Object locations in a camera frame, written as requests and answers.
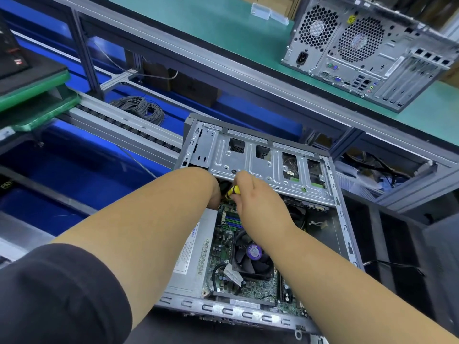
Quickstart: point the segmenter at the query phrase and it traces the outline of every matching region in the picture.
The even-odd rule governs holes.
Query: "circular fan vent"
[[[375,54],[383,36],[384,29],[379,20],[371,17],[359,19],[342,34],[338,52],[350,63],[365,60]]]
[[[323,47],[338,26],[336,19],[338,19],[336,12],[327,10],[325,7],[320,8],[319,5],[314,6],[311,11],[306,13],[301,24],[298,32],[300,42],[323,52]]]

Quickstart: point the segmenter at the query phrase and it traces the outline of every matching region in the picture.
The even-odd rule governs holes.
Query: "forearm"
[[[287,231],[265,249],[331,344],[458,342],[315,238]]]
[[[157,302],[183,245],[218,190],[200,168],[170,172],[57,237],[98,257],[121,283],[135,327]],[[218,205],[218,200],[211,205]]]

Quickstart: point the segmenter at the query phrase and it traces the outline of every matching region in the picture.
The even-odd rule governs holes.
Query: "green circuit board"
[[[229,263],[231,260],[233,239],[235,234],[240,230],[236,227],[240,222],[237,211],[232,204],[221,204],[217,224],[215,226],[214,236],[212,240],[211,253],[206,269],[206,277],[202,288],[202,296],[208,296],[213,289],[212,272],[214,268],[223,262]],[[281,278],[280,273],[274,267],[273,277],[267,281],[244,278],[241,288],[233,281],[228,279],[222,269],[219,269],[215,276],[217,292],[235,294],[239,290],[238,295],[251,300],[264,300],[271,302],[272,312],[283,312],[297,316],[307,316],[307,312],[301,302],[297,301],[293,296],[290,302],[280,301],[279,298],[279,283]]]

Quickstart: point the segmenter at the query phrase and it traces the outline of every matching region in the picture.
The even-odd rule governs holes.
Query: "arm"
[[[207,207],[220,203],[217,180],[191,167],[175,170],[121,198],[53,240],[83,248],[120,282],[133,325],[157,302],[185,241]]]
[[[298,229],[264,181],[236,175],[242,224],[270,255],[330,343],[459,343],[431,319]]]

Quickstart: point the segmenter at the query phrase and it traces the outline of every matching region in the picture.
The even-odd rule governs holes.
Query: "person's right hand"
[[[262,248],[267,249],[273,240],[284,237],[295,226],[284,201],[265,181],[240,171],[234,184],[240,195],[232,194],[231,198],[242,226]]]

